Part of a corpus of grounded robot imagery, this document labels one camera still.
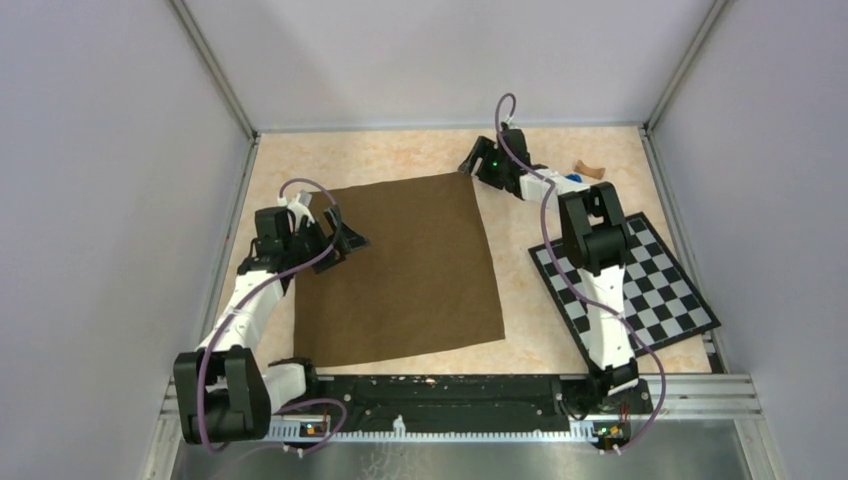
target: beige tabletop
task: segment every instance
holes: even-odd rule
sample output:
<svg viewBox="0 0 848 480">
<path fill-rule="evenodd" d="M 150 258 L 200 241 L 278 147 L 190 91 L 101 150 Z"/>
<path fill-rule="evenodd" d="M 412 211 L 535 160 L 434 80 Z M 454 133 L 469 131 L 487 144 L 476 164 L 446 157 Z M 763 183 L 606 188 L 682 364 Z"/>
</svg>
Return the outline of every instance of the beige tabletop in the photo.
<svg viewBox="0 0 848 480">
<path fill-rule="evenodd" d="M 615 185 L 625 214 L 645 212 L 669 248 L 673 248 L 636 127 L 528 128 L 524 132 L 535 163 L 561 173 L 570 173 L 578 159 L 593 167 L 606 167 L 604 180 Z M 250 239 L 255 235 L 253 212 L 276 205 L 277 192 L 284 181 L 306 177 L 334 189 L 453 172 L 468 155 L 478 135 L 491 138 L 492 134 L 492 130 L 414 130 L 263 135 L 234 240 L 219 313 L 232 292 L 236 267 L 247 255 Z M 323 368 L 319 372 L 587 371 L 527 253 L 528 248 L 542 242 L 539 205 L 521 201 L 479 181 L 474 183 L 474 189 L 492 252 L 506 338 L 445 352 Z M 551 237 L 559 238 L 555 213 L 549 213 L 548 225 Z M 294 289 L 277 306 L 265 328 L 256 352 L 260 366 L 292 355 L 296 278 L 293 285 Z M 710 371 L 700 336 L 665 347 L 658 353 L 670 373 Z M 648 356 L 639 359 L 639 369 L 644 373 L 657 370 Z"/>
</svg>

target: checkerboard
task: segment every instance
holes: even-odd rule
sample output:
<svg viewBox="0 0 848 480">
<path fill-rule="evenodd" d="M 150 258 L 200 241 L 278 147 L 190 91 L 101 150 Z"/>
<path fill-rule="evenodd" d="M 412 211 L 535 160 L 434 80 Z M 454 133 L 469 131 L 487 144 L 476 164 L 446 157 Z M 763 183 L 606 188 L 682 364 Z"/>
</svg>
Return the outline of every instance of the checkerboard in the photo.
<svg viewBox="0 0 848 480">
<path fill-rule="evenodd" d="M 652 350 L 698 335 L 720 325 L 677 260 L 669 252 L 643 213 L 627 217 L 634 246 L 624 273 L 624 308 L 627 321 Z M 577 270 L 565 258 L 562 241 L 553 243 L 554 254 L 568 279 L 586 293 Z M 556 302 L 583 357 L 589 359 L 591 331 L 585 306 L 557 275 L 545 245 L 530 249 L 530 256 Z M 646 352 L 631 338 L 636 356 Z"/>
</svg>

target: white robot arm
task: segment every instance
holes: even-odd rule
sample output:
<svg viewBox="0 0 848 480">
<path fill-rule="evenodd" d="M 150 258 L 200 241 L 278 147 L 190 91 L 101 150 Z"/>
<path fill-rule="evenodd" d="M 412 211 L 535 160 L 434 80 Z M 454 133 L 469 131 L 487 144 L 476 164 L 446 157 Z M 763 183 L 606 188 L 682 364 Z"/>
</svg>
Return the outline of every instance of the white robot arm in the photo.
<svg viewBox="0 0 848 480">
<path fill-rule="evenodd" d="M 337 207 L 324 213 L 333 229 L 333 235 L 326 237 L 309 211 L 309 200 L 310 195 L 301 192 L 292 202 L 281 198 L 277 207 L 256 212 L 257 235 L 238 268 L 226 309 L 197 349 L 181 353 L 174 362 L 180 421 L 188 443 L 201 443 L 198 385 L 206 389 L 204 423 L 210 441 L 230 442 L 263 438 L 272 413 L 304 395 L 314 377 L 306 359 L 272 363 L 262 375 L 253 357 L 262 331 L 293 276 L 281 278 L 281 274 L 307 261 L 314 262 L 320 252 L 332 246 L 332 254 L 312 266 L 320 273 L 368 245 L 367 239 L 341 222 Z M 225 323 L 225 329 L 218 333 Z M 216 335 L 218 340 L 212 345 Z M 208 369 L 205 378 L 199 378 L 201 359 L 210 345 Z"/>
<path fill-rule="evenodd" d="M 528 174 L 507 155 L 501 145 L 479 137 L 459 171 L 473 174 L 486 184 L 504 189 L 522 200 L 542 203 L 553 183 L 557 201 L 546 208 L 558 211 L 566 258 L 577 268 L 585 296 L 616 312 L 624 311 L 624 263 L 630 233 L 615 189 L 609 183 L 587 185 L 575 182 L 544 165 L 533 165 L 521 130 L 503 125 L 504 141 Z M 603 222 L 589 223 L 589 216 Z M 627 329 L 613 314 L 587 306 L 590 331 L 588 350 L 590 376 L 600 398 L 635 387 L 639 374 Z"/>
</svg>

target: square cloth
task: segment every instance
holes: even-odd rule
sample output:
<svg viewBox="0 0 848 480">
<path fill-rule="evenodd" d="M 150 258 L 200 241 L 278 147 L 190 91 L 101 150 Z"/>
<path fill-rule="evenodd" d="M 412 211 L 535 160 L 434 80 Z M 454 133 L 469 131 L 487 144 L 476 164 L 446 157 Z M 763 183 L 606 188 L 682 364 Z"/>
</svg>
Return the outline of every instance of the square cloth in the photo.
<svg viewBox="0 0 848 480">
<path fill-rule="evenodd" d="M 492 255 L 462 173 L 332 191 L 371 245 L 295 279 L 294 354 L 317 367 L 376 362 L 504 338 Z M 329 201 L 310 210 L 325 232 Z"/>
</svg>

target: white wall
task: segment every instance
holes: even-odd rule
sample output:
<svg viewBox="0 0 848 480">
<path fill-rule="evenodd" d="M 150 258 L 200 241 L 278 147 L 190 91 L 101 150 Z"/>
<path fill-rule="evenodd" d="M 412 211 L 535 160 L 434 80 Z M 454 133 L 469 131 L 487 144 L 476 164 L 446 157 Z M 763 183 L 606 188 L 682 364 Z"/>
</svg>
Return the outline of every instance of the white wall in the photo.
<svg viewBox="0 0 848 480">
<path fill-rule="evenodd" d="M 657 133 L 789 478 L 845 478 L 848 3 L 736 2 Z"/>
<path fill-rule="evenodd" d="M 140 474 L 246 140 L 167 3 L 0 5 L 0 478 Z"/>
<path fill-rule="evenodd" d="M 710 0 L 190 0 L 259 129 L 641 122 Z"/>
</svg>

